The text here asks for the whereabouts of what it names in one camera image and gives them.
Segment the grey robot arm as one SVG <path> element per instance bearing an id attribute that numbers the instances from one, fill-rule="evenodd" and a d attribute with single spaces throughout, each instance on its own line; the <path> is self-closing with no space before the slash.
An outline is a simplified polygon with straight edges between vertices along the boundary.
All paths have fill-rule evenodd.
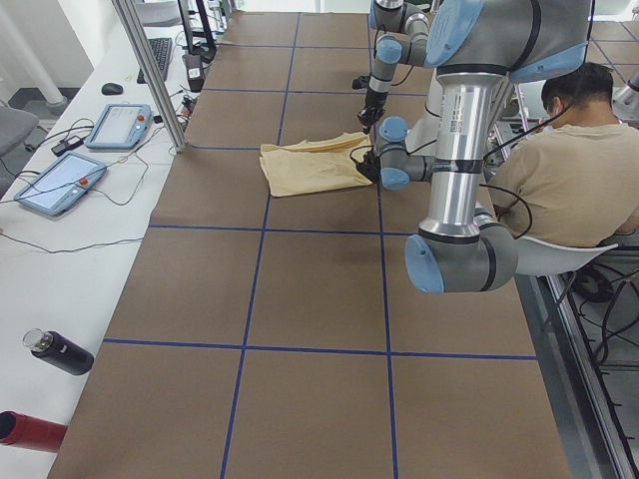
<path id="1" fill-rule="evenodd" d="M 377 129 L 356 162 L 372 182 L 400 190 L 429 180 L 428 213 L 405 244 L 407 274 L 425 293 L 487 291 L 513 277 L 512 234 L 478 202 L 491 101 L 503 83 L 565 75 L 586 57 L 590 1 L 446 1 L 433 17 L 403 1 L 375 1 L 380 31 L 358 118 Z M 414 127 L 384 104 L 395 69 L 430 68 L 441 102 Z"/>
<path id="2" fill-rule="evenodd" d="M 374 42 L 373 64 L 368 75 L 356 77 L 351 87 L 366 89 L 364 106 L 357 113 L 368 134 L 385 112 L 385 102 L 396 67 L 425 65 L 430 21 L 417 5 L 406 1 L 372 1 L 369 27 L 380 36 Z"/>

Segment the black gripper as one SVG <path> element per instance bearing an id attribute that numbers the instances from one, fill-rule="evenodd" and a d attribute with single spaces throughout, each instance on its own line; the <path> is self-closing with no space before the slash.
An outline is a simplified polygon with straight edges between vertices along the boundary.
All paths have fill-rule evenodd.
<path id="1" fill-rule="evenodd" d="M 358 161 L 354 157 L 354 152 L 358 150 L 365 150 L 363 160 Z M 380 181 L 380 159 L 379 155 L 375 152 L 374 146 L 360 146 L 355 147 L 349 152 L 349 158 L 355 164 L 355 169 L 364 177 L 366 177 L 373 184 L 378 184 Z"/>
<path id="2" fill-rule="evenodd" d="M 366 88 L 363 109 L 357 114 L 365 134 L 383 116 L 385 101 L 387 98 L 387 81 L 379 79 L 375 75 L 356 77 L 351 84 L 354 90 Z"/>

